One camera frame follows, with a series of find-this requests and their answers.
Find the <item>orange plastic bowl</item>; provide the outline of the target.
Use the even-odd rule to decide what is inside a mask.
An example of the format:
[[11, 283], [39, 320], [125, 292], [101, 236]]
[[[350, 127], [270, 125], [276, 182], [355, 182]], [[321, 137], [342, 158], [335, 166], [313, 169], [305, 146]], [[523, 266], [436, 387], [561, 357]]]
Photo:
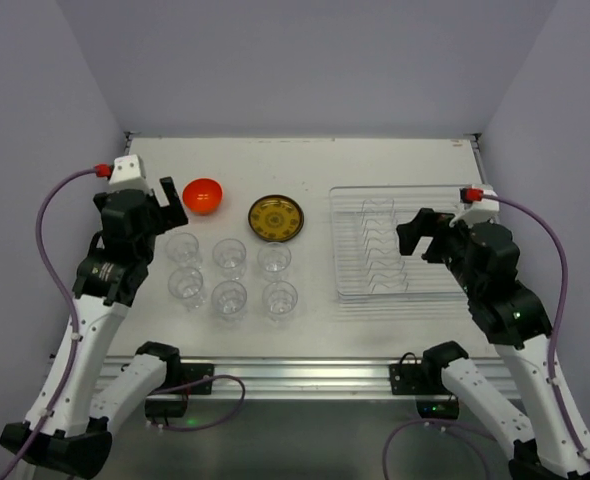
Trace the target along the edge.
[[221, 185], [211, 178], [190, 181], [182, 191], [184, 206], [196, 215], [210, 215], [216, 212], [223, 200]]

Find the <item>clear glass cup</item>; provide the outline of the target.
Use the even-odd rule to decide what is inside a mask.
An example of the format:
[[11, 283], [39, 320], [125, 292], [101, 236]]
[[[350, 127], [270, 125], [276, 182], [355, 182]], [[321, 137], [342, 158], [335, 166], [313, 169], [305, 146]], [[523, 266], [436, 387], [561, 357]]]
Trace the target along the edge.
[[201, 307], [206, 299], [206, 288], [201, 272], [193, 267], [180, 267], [169, 276], [170, 295], [187, 310]]
[[237, 280], [217, 284], [211, 293], [211, 308], [215, 317], [227, 327], [236, 327], [247, 310], [248, 292]]
[[269, 283], [261, 296], [263, 317], [276, 328], [286, 328], [295, 317], [298, 301], [298, 291], [288, 281]]
[[286, 278], [292, 261], [292, 253], [287, 245], [279, 242], [266, 243], [257, 255], [261, 276], [269, 283]]
[[226, 279], [239, 280], [246, 272], [247, 250], [238, 239], [220, 240], [212, 250], [212, 258], [217, 270]]
[[199, 268], [202, 264], [199, 240], [191, 233], [181, 232], [170, 237], [165, 253], [180, 267]]

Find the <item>yellow patterned plate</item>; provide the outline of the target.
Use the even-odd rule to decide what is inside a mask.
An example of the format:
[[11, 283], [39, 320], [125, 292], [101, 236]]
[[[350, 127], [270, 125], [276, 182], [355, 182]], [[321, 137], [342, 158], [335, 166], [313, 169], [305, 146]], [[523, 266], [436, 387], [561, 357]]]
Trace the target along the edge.
[[284, 243], [301, 232], [305, 216], [295, 200], [272, 194], [257, 199], [251, 205], [247, 222], [252, 232], [261, 240]]

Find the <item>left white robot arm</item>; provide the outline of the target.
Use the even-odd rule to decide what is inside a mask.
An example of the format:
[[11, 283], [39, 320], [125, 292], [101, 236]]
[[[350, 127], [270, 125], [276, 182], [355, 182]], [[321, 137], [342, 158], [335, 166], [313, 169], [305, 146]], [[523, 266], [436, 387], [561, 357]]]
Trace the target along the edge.
[[188, 222], [173, 180], [164, 177], [160, 185], [167, 205], [147, 185], [118, 183], [94, 196], [101, 228], [72, 288], [62, 290], [70, 312], [64, 337], [33, 406], [0, 436], [15, 463], [96, 477], [123, 421], [153, 390], [177, 379], [178, 349], [148, 341], [125, 373], [95, 390], [108, 349], [148, 276], [157, 237]]

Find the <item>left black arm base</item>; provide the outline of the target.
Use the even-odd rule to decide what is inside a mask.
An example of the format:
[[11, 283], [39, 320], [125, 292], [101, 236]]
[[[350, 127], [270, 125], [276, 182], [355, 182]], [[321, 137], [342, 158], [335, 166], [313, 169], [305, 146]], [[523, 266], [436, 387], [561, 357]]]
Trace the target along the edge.
[[[215, 366], [212, 363], [182, 363], [181, 370], [158, 387], [158, 390], [193, 383], [210, 377], [214, 373]], [[181, 418], [187, 413], [191, 394], [204, 396], [210, 395], [211, 391], [211, 384], [205, 383], [193, 389], [185, 388], [171, 393], [149, 396], [144, 403], [145, 416], [151, 422], [159, 421], [168, 424], [171, 419]]]

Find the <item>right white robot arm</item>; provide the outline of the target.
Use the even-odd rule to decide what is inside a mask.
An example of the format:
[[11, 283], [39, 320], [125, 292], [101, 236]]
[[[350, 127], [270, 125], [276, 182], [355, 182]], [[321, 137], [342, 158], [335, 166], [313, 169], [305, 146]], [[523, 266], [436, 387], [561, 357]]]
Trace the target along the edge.
[[539, 297], [517, 278], [520, 250], [492, 221], [472, 227], [454, 215], [422, 208], [396, 228], [401, 255], [431, 242], [422, 258], [444, 265], [467, 296], [474, 323], [508, 368], [518, 411], [450, 341], [422, 354], [431, 383], [463, 400], [500, 444], [514, 479], [590, 479], [590, 432], [552, 352], [553, 329]]

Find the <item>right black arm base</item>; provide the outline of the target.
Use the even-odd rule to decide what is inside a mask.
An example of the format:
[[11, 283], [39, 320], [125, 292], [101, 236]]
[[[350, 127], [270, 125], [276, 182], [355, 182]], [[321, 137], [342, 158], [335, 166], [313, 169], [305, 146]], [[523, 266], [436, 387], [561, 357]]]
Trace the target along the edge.
[[421, 418], [457, 420], [459, 400], [444, 386], [441, 373], [462, 358], [468, 359], [468, 353], [455, 341], [431, 347], [421, 357], [406, 352], [399, 361], [388, 365], [391, 393], [413, 396]]

